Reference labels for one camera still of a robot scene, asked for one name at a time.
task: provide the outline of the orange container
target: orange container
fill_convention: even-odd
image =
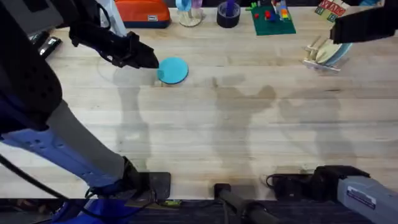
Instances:
[[[126,28],[166,28],[170,12],[162,0],[116,0]]]

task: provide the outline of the tape roll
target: tape roll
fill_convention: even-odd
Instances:
[[[232,28],[238,24],[240,15],[241,7],[234,3],[233,15],[226,16],[226,2],[223,2],[217,8],[217,24],[224,28]]]

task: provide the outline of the wooden tabletop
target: wooden tabletop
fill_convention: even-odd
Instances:
[[[243,197],[271,198],[259,181],[275,172],[356,166],[398,190],[398,40],[354,44],[338,74],[308,69],[302,48],[331,24],[313,7],[291,7],[297,34],[256,36],[250,12],[217,25],[205,9],[197,27],[135,29],[159,61],[181,57],[189,76],[161,85],[155,70],[116,68],[92,49],[74,48],[68,30],[48,59],[77,118],[139,170],[172,174],[172,198],[211,198],[229,182]],[[0,153],[69,197],[78,177],[22,149]],[[0,169],[0,197],[49,197]]]

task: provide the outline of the blue disc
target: blue disc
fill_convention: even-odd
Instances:
[[[157,78],[166,84],[180,83],[187,75],[187,63],[177,57],[169,57],[163,60],[157,70]]]

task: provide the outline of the white label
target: white label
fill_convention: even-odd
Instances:
[[[157,21],[156,15],[148,15],[148,21]]]
[[[358,202],[370,207],[371,209],[376,208],[376,199],[358,189],[348,186],[347,187],[347,195],[349,197],[357,200]]]

